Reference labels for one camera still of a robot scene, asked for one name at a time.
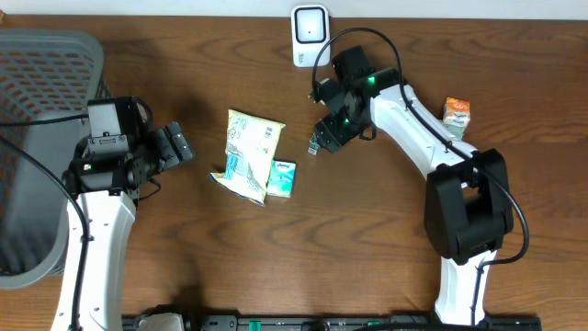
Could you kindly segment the white snack bag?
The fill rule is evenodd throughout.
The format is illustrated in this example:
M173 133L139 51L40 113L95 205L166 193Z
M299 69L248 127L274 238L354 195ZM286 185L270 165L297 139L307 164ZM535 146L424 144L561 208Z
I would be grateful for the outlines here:
M229 109L225 170L209 173L209 178L237 196L264 207L271 165L285 127L285 123Z

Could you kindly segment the teal tissue pack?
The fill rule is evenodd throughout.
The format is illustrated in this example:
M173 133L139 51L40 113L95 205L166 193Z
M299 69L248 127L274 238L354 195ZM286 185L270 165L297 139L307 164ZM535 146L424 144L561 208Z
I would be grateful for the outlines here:
M273 161L267 183L267 194L274 197L290 198L295 175L295 163Z

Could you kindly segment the orange tissue pack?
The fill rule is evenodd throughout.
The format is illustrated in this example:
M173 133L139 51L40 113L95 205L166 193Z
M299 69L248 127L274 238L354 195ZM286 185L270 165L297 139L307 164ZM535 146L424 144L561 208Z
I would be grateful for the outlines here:
M466 129L470 123L470 103L466 100L447 97L442 121L445 124Z

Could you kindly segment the mint wet wipes pack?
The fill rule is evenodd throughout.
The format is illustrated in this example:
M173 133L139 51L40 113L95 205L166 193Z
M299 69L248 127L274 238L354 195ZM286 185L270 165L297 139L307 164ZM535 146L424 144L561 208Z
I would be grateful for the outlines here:
M443 123L444 127L452 134L455 135L458 140L462 140L464 137L464 133L466 128L462 126L457 126L449 123Z

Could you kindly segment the dark green round-logo packet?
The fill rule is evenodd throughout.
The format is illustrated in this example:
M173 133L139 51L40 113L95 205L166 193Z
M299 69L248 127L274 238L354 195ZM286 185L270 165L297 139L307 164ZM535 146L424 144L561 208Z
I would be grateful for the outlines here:
M318 144L317 135L314 133L311 136L310 141L309 141L308 153L312 154L312 155L316 155L320 149L321 149L321 146Z

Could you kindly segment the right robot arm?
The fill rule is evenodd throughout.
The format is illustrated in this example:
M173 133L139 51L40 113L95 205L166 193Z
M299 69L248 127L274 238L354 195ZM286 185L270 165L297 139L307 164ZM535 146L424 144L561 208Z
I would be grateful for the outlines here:
M487 273L514 227L503 156L451 133L394 68L345 70L314 82L310 98L329 110L314 129L321 148L335 153L365 129L381 130L419 170L425 232L441 257L435 315L443 324L480 325Z

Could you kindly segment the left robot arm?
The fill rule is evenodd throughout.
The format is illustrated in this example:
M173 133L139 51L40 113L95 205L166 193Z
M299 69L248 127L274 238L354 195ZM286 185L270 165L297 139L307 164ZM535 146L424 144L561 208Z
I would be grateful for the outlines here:
M72 330L73 318L78 330L121 330L124 259L136 205L126 194L112 195L105 190L83 193L77 204L88 226L85 266L78 276L83 229L74 206L69 205L65 270L51 331Z

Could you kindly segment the white barcode scanner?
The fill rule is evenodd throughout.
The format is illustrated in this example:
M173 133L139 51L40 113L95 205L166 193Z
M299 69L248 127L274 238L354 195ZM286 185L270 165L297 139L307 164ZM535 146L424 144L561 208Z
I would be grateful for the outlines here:
M331 38L329 12L321 5L296 6L291 10L292 58L297 67L313 67L317 55Z

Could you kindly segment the grey plastic mesh basket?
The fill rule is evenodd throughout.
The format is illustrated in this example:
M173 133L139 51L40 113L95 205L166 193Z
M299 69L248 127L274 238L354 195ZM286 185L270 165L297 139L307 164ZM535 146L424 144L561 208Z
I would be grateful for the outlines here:
M56 177L89 132L88 100L111 97L104 53L87 33L1 32L1 135ZM62 273L68 238L67 199L34 165L1 148L1 287L27 287Z

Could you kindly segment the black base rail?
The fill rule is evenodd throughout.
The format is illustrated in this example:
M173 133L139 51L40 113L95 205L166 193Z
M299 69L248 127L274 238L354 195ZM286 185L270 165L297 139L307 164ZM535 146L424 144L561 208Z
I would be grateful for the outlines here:
M352 331L361 327L388 324L441 325L432 316L394 314L387 317L238 317L181 315L183 329L190 331ZM537 317L486 316L477 327L481 330L542 331Z

